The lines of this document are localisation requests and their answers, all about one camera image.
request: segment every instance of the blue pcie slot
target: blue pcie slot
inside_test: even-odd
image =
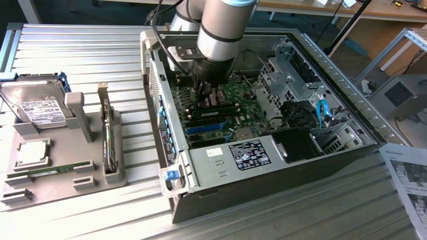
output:
[[[197,134],[197,133],[210,132],[210,131],[216,131],[216,130],[222,130],[225,123],[226,122],[222,122],[220,124],[208,125],[208,126],[188,128],[186,134]]]

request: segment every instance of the motherboard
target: motherboard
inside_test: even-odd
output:
[[[192,86],[172,86],[170,92],[184,136],[190,149],[258,137],[266,128],[264,112],[250,83],[232,74],[217,88],[218,103],[200,108]]]

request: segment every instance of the warning label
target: warning label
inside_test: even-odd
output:
[[[34,125],[65,122],[65,117],[56,100],[20,102],[18,105]]]
[[[241,171],[272,163],[260,140],[233,144],[228,147],[234,164]]]

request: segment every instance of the green circuit board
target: green circuit board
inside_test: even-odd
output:
[[[265,131],[266,122],[252,94],[250,86],[245,81],[241,81],[238,76],[230,77],[228,82],[217,88],[218,105],[232,105],[229,107],[230,111],[237,109],[233,114],[226,116],[216,117],[212,115],[204,117],[201,121],[189,118],[188,115],[194,115],[197,111],[202,113],[209,110],[197,108],[196,94],[192,87],[173,86],[170,87],[170,92],[189,148],[201,148],[254,138]],[[192,128],[202,128],[218,124],[222,124],[221,129],[200,133],[186,133]]]

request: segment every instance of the aluminum profile table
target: aluminum profile table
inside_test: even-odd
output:
[[[121,112],[128,185],[0,212],[0,239],[416,239],[377,154],[320,181],[170,224],[142,91],[138,39],[144,29],[24,25],[16,54],[7,58],[12,71],[36,74],[62,70],[72,90],[84,92],[88,112],[100,108],[97,83],[108,83],[112,105]],[[7,113],[2,107],[0,121]],[[5,120],[0,128],[3,150],[7,137],[1,131],[6,132],[12,123],[13,119]]]
[[[404,28],[400,33],[397,34],[397,36],[394,36],[393,40],[389,42],[389,44],[386,45],[386,47],[384,48],[384,50],[377,54],[376,58],[372,60],[372,62],[369,63],[369,65],[365,67],[365,69],[362,70],[362,72],[358,74],[358,76],[354,78],[354,85],[357,86],[364,77],[368,75],[368,73],[370,72],[370,70],[377,66],[377,64],[380,63],[380,61],[382,60],[382,58],[386,56],[386,54],[393,50],[393,48],[397,46],[397,44],[404,40],[408,39],[409,42],[412,42],[413,44],[416,44],[418,46],[418,48],[427,52],[427,29],[421,29],[421,28]],[[406,44],[405,47],[401,48],[401,50],[398,51],[404,51],[408,46],[410,44]]]

